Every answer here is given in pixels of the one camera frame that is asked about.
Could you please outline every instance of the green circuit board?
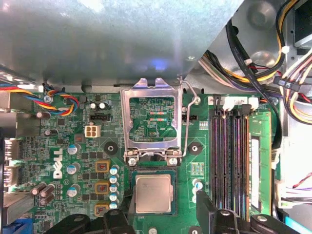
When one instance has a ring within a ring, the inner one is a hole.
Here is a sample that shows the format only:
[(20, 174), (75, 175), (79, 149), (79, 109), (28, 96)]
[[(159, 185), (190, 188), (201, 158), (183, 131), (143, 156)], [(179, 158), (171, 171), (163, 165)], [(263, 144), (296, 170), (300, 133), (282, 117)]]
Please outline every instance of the green circuit board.
[[(48, 205), (40, 206), (39, 199), (36, 197), (37, 206), (29, 212), (29, 216), (34, 219), (34, 233), (36, 234), (43, 233), (70, 214), (86, 214), (91, 219), (95, 219), (97, 218), (95, 205), (109, 204), (109, 195), (95, 193), (95, 184), (99, 181), (107, 181), (110, 177), (109, 173), (96, 172), (96, 162), (99, 160), (109, 160), (111, 166), (119, 167), (119, 204), (122, 203), (124, 193), (132, 187), (132, 172), (123, 160), (124, 135), (120, 94), (73, 93), (71, 95), (78, 99), (81, 96), (87, 97), (87, 102), (80, 104), (79, 109), (70, 116), (51, 116), (50, 119), (42, 120), (40, 136), (23, 140), (21, 159), (16, 161), (17, 164), (22, 165), (23, 179), (27, 183), (13, 188), (13, 191), (30, 191), (42, 181), (56, 186), (55, 198)], [(181, 164), (174, 170), (174, 214), (136, 215), (133, 226), (137, 234), (147, 234), (150, 227), (156, 227), (158, 234), (188, 234), (191, 226), (199, 226), (192, 192), (193, 179), (199, 179), (203, 183), (203, 190), (209, 193), (208, 95), (199, 96), (201, 103), (191, 108), (191, 115), (197, 118), (190, 123), (188, 146), (194, 143), (200, 144), (200, 153), (194, 155), (188, 151)], [(192, 101), (192, 97), (193, 95), (184, 94), (183, 105), (187, 106)], [(131, 118), (134, 120), (130, 139), (154, 142), (170, 140), (176, 136), (175, 130), (171, 127), (173, 100), (171, 98), (158, 99), (134, 98), (130, 101)], [(90, 120), (90, 116), (94, 115), (94, 110), (90, 109), (89, 105), (91, 102), (108, 103), (110, 108), (100, 111), (100, 114), (110, 114), (110, 120)], [(64, 107), (65, 104), (66, 100), (60, 98), (55, 98), (53, 102), (53, 105), (57, 107)], [(262, 105), (261, 108), (262, 111), (267, 111), (268, 106)], [(40, 108), (34, 105), (33, 110), (37, 112)], [(100, 137), (82, 137), (84, 126), (90, 121), (101, 126)], [(186, 124), (183, 123), (182, 146), (185, 142), (185, 126)], [(57, 136), (45, 136), (45, 131), (49, 129), (58, 130)], [(263, 142), (261, 141), (261, 148), (269, 147), (262, 145)], [(112, 143), (118, 146), (113, 155), (107, 150), (107, 146)], [(78, 144), (81, 149), (77, 154), (70, 155), (67, 148), (73, 144)], [(62, 179), (53, 179), (54, 152), (60, 149), (63, 149)], [(66, 168), (75, 162), (79, 163), (81, 168), (76, 174), (69, 175)], [(152, 166), (166, 166), (166, 162), (140, 161), (139, 166), (148, 170)], [(67, 195), (67, 190), (72, 184), (78, 184), (81, 188), (79, 194), (73, 198)]]

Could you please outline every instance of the cable bundle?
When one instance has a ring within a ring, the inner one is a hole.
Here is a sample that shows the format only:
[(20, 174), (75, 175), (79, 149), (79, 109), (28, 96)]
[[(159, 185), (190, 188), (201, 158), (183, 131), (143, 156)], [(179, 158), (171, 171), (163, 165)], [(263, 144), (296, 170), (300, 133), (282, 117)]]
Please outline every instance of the cable bundle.
[(12, 84), (0, 84), (0, 91), (18, 93), (22, 95), (23, 97), (29, 100), (32, 100), (34, 103), (36, 103), (37, 105), (46, 109), (49, 113), (54, 114), (54, 115), (67, 116), (67, 115), (70, 115), (72, 112), (76, 111), (77, 108), (79, 107), (79, 102), (75, 97), (67, 93), (59, 92), (57, 90), (51, 89), (51, 87), (48, 87), (48, 86), (44, 86), (44, 88), (48, 91), (47, 95), (49, 95), (50, 97), (59, 95), (59, 96), (62, 96), (63, 98), (69, 98), (73, 104), (68, 110), (60, 111), (56, 107), (51, 106), (48, 103), (45, 103), (42, 99), (40, 99), (39, 97), (37, 97), (36, 95), (34, 95), (32, 92), (28, 90), (21, 89), (17, 86), (13, 86)]

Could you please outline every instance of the ram slot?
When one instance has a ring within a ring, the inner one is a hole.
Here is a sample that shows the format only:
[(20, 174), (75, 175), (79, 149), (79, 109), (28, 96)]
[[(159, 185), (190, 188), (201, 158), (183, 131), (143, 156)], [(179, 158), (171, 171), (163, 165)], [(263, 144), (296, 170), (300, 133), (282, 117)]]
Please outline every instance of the ram slot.
[(241, 217), (245, 220), (248, 219), (249, 211), (249, 120), (247, 116), (243, 116), (241, 126), (241, 142), (242, 142), (242, 154), (241, 154), (241, 184), (242, 184), (242, 214)]
[(237, 214), (239, 213), (239, 155), (240, 155), (240, 119), (233, 117), (232, 118), (232, 203), (231, 208)]

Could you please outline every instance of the chip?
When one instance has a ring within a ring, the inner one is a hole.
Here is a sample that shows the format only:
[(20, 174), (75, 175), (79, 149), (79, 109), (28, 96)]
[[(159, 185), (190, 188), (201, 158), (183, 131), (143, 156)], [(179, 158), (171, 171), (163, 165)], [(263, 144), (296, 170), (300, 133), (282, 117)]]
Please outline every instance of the chip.
[(84, 143), (85, 142), (84, 134), (82, 134), (82, 133), (75, 134), (74, 135), (74, 142), (75, 143)]
[(174, 189), (170, 174), (136, 175), (136, 213), (170, 213)]
[(96, 194), (90, 194), (90, 200), (97, 200)]
[(89, 173), (83, 173), (82, 174), (82, 179), (89, 179), (90, 178), (90, 174)]
[(104, 195), (97, 195), (98, 200), (104, 200)]
[(97, 173), (96, 173), (96, 172), (91, 172), (91, 173), (90, 173), (90, 178), (91, 178), (91, 179), (97, 179), (97, 178), (98, 178)]
[(97, 158), (98, 159), (103, 158), (103, 152), (97, 152)]
[(104, 173), (98, 173), (97, 178), (98, 179), (104, 179)]
[(81, 158), (82, 159), (88, 159), (89, 158), (89, 155), (87, 153), (82, 153), (81, 154)]
[(90, 158), (97, 158), (96, 152), (91, 152), (90, 153)]
[(59, 119), (58, 119), (58, 125), (59, 125), (59, 126), (64, 126), (64, 125), (65, 125), (65, 119), (59, 118)]
[(89, 200), (89, 195), (88, 194), (83, 194), (82, 195), (82, 200), (83, 201), (88, 201)]
[(111, 161), (108, 159), (96, 161), (96, 172), (101, 172), (101, 173), (109, 172), (110, 163)]

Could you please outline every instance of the screw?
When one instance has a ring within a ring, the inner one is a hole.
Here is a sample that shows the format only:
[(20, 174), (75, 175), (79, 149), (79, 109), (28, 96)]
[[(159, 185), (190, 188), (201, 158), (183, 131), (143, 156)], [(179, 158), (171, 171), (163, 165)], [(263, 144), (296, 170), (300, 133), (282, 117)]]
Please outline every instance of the screw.
[(186, 113), (187, 112), (187, 107), (186, 106), (183, 106), (182, 107), (182, 113)]
[(171, 159), (169, 159), (168, 162), (171, 166), (177, 165), (177, 159), (175, 157), (172, 157)]
[(134, 157), (132, 157), (129, 159), (128, 164), (129, 166), (134, 167), (137, 164), (137, 160)]
[(224, 216), (229, 216), (229, 215), (230, 215), (230, 212), (224, 211), (224, 210), (220, 211), (220, 213), (221, 213), (222, 215), (224, 215)]
[(261, 221), (261, 222), (268, 221), (266, 217), (261, 216), (261, 215), (259, 215), (259, 216), (257, 217), (257, 219), (258, 219), (259, 221)]
[(199, 96), (197, 96), (197, 97), (193, 97), (193, 99), (192, 99), (192, 101), (194, 101), (195, 100), (195, 102), (194, 102), (194, 104), (195, 105), (199, 105), (200, 104), (200, 97)]
[(156, 228), (150, 228), (148, 230), (148, 234), (157, 234), (157, 229)]
[(51, 103), (53, 101), (53, 99), (52, 99), (52, 97), (46, 95), (46, 96), (43, 97), (43, 101), (45, 103)]
[(276, 98), (276, 97), (271, 97), (271, 101), (274, 104), (274, 106), (276, 106), (278, 104), (278, 102), (279, 102), (278, 98)]
[(188, 61), (193, 61), (193, 60), (195, 60), (195, 59), (196, 59), (196, 57), (194, 57), (194, 56), (188, 56), (186, 60), (188, 60)]

